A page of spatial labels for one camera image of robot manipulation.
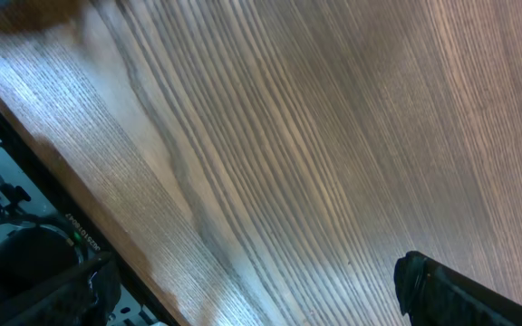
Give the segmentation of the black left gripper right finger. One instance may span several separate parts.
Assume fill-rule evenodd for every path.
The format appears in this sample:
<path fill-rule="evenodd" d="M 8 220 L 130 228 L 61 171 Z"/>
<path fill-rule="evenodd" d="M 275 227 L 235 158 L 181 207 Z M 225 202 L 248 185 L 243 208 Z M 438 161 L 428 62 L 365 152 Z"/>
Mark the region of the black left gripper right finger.
<path fill-rule="evenodd" d="M 522 305 L 418 251 L 397 260 L 393 280 L 412 325 L 522 325 Z"/>

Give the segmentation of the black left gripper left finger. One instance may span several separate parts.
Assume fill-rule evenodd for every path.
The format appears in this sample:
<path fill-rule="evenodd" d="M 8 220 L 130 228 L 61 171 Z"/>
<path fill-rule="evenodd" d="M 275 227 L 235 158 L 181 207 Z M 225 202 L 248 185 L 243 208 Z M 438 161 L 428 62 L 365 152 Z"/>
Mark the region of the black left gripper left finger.
<path fill-rule="evenodd" d="M 0 325 L 105 325 L 121 297 L 113 255 L 96 254 L 0 303 Z"/>

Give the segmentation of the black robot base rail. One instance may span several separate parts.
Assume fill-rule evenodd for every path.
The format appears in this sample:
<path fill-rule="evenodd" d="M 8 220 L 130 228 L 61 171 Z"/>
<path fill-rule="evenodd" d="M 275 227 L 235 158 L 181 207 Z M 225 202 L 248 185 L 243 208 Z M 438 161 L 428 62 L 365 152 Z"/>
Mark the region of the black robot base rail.
<path fill-rule="evenodd" d="M 0 112 L 0 244 L 21 229 L 42 227 L 67 238 L 86 260 L 113 255 L 121 298 L 105 325 L 172 325 L 175 318 L 117 253 L 90 218 Z"/>

